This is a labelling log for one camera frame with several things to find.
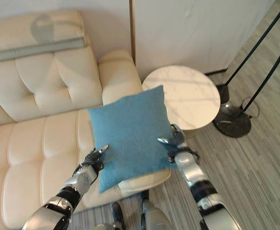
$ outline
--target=black metal pole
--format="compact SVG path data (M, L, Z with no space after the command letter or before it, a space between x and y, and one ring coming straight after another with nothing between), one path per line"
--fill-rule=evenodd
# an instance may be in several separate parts
M278 59L276 60L274 66L272 67L272 69L270 70L270 72L268 73L268 75L266 76L266 78L264 79L264 81L262 82L262 84L260 85L260 87L257 89L256 93L252 96L252 98L250 99L250 101L248 102L248 104L245 106L245 108L242 110L242 112L245 112L246 109L250 106L250 104L253 102L253 100L256 98L256 96L260 93L260 91L262 90L262 88L264 87L264 85L266 84L266 82L268 82L268 80L270 79L270 77L272 76L273 72L275 71L275 69L277 68L277 66L280 63L280 55L278 57Z
M269 31L272 29L272 27L275 25L275 23L278 21L279 18L280 18L280 12L277 14L276 18L272 21L272 23L269 25L267 30L261 36L261 38L257 41L255 46L251 49L251 51L246 56L246 58L242 61L242 63L239 65L239 67L235 70L235 72L232 74L232 76L229 78L229 80L225 83L225 85L228 85L229 82L234 78L234 76L239 72L239 70L242 68L242 66L245 64L245 62L250 58L250 56L253 54L253 52L257 49L257 47L260 45L262 40L266 37L266 35L269 33Z

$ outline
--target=tufted leather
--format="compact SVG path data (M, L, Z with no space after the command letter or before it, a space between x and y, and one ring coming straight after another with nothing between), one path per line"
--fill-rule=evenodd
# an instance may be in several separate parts
M22 227L94 147L87 107L141 91L126 51L106 54L98 66L90 46L0 61L0 229ZM156 186L169 176L169 170L151 173L102 194L97 179L76 212Z
M83 28L82 18L76 10L0 19L0 61L84 47L90 41Z
M100 104L89 46L0 62L0 125Z

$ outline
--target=marble tabletop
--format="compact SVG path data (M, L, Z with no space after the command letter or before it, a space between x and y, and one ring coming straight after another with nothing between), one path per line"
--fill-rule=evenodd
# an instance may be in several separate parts
M166 66L151 72L143 90L163 85L171 124L183 130L198 129L217 115L221 100L214 83L203 73L186 66Z

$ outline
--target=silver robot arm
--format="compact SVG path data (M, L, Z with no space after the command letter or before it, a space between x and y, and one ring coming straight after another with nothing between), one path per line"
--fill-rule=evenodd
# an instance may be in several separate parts
M223 198L199 166L199 155L188 147L182 130L177 125L172 125L172 128L173 139L159 138L158 141L173 148L168 153L168 160L177 164L190 188L202 216L201 228L203 230L241 230L226 209Z
M29 218L23 230L66 230L76 206L96 180L98 171L103 168L99 157L107 148L108 145L97 151L93 149L59 193Z

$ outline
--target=white wall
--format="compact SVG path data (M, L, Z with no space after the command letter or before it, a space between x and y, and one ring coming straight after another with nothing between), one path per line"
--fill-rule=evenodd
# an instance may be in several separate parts
M0 18L62 8L82 9L97 58L118 48L130 52L129 0L0 0Z
M144 79L170 64L225 69L274 0L135 1L136 66Z

